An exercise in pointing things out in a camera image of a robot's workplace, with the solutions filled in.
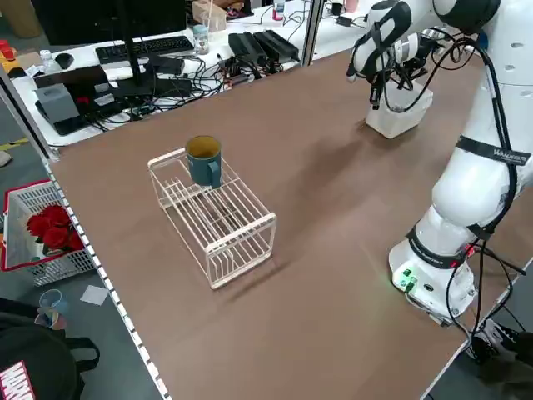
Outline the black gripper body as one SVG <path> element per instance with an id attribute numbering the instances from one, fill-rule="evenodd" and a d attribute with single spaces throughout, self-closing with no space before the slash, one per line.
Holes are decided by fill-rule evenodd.
<path id="1" fill-rule="evenodd" d="M 426 69 L 426 59 L 432 50 L 432 41 L 430 39 L 421 39 L 417 48 L 416 55 L 404 62 L 403 66 L 406 75 L 410 80 L 415 80 L 428 73 Z"/>

